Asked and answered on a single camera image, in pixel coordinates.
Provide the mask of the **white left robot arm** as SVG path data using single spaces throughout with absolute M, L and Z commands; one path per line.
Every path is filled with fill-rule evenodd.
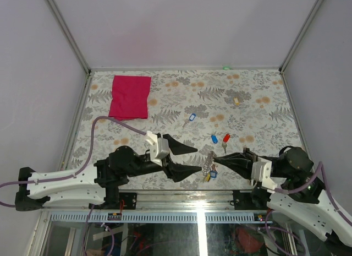
M 197 152 L 169 134 L 148 133 L 149 149 L 142 155 L 129 146 L 120 146 L 107 158 L 73 169 L 50 173 L 35 172 L 29 167 L 19 170 L 19 190 L 15 195 L 17 211 L 34 211 L 54 207 L 125 209 L 127 200 L 119 187 L 130 178 L 164 172 L 168 179 L 180 182 L 202 170 L 199 166 L 177 164 L 171 155 Z

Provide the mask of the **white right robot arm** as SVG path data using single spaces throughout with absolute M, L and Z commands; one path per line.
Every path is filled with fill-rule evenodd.
M 249 203 L 275 210 L 315 234 L 334 255 L 351 255 L 351 215 L 332 197 L 323 163 L 314 163 L 300 147 L 286 146 L 277 157 L 244 148 L 214 161 L 253 185 Z

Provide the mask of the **grey keyring with yellow handle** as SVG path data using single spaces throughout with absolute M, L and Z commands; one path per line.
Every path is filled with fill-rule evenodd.
M 216 156 L 217 156 L 217 155 L 216 155 L 213 151 L 210 151 L 210 152 L 208 153 L 207 158 L 206 158 L 206 161 L 204 162 L 203 167 L 202 167 L 203 178 L 206 177 L 206 176 L 209 176 L 208 182 L 209 182 L 211 179 L 214 179 L 214 178 L 211 178 L 211 177 L 210 177 L 210 171 L 217 171 L 217 170 L 216 170 L 217 165 L 214 163 L 214 158 L 215 158 Z

